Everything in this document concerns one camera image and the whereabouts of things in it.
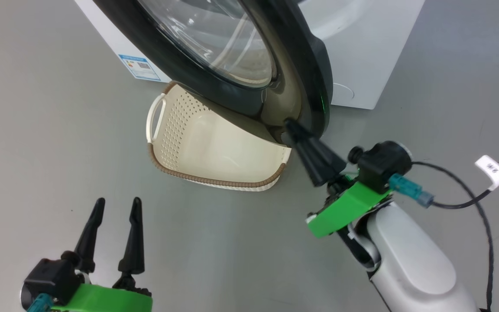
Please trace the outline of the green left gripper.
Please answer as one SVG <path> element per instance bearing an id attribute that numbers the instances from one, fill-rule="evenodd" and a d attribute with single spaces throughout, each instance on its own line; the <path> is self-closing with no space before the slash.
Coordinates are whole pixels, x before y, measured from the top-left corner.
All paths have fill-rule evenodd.
<path id="1" fill-rule="evenodd" d="M 98 198 L 75 247 L 80 258 L 76 269 L 85 274 L 95 271 L 94 252 L 97 231 L 102 223 L 105 198 Z M 68 297 L 67 304 L 60 300 L 52 310 L 59 312 L 151 312 L 153 299 L 147 289 L 136 287 L 133 275 L 145 271 L 144 225 L 141 199 L 133 199 L 130 212 L 130 232 L 118 270 L 122 272 L 113 288 L 79 283 L 78 278 L 56 278 L 52 282 L 53 294 Z"/>

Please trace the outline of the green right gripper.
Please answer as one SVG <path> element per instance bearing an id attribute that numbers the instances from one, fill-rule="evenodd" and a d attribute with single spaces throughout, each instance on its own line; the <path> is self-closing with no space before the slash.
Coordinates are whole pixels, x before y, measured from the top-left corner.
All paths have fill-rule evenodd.
<path id="1" fill-rule="evenodd" d="M 341 230 L 390 199 L 392 190 L 378 193 L 358 181 L 358 172 L 343 172 L 347 163 L 295 119 L 285 119 L 284 126 L 313 186 L 327 184 L 323 207 L 305 220 L 315 237 Z"/>

